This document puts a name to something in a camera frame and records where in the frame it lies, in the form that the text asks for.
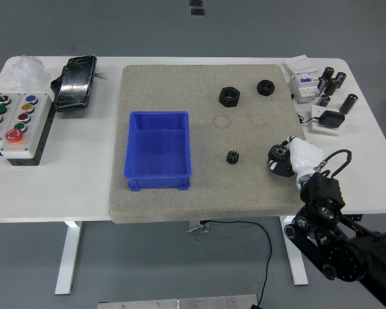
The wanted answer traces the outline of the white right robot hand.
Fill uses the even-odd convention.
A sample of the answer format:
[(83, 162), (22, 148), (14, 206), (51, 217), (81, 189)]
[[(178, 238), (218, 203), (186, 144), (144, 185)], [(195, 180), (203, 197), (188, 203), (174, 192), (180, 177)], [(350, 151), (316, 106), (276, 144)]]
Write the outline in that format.
[(310, 177), (325, 158), (319, 148), (299, 137), (290, 136), (281, 144), (275, 144), (268, 152), (268, 167), (273, 174), (297, 180)]

